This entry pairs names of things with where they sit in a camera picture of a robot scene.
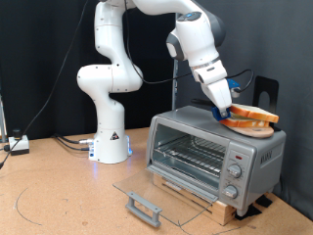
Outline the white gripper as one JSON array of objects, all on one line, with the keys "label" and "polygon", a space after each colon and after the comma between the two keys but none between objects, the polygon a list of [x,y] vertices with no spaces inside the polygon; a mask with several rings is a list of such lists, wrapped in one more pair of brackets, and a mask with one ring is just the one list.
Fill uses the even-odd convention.
[{"label": "white gripper", "polygon": [[201,84],[203,93],[218,108],[221,117],[228,116],[227,109],[232,105],[232,98],[228,82],[227,72],[220,60],[192,67],[195,81]]}]

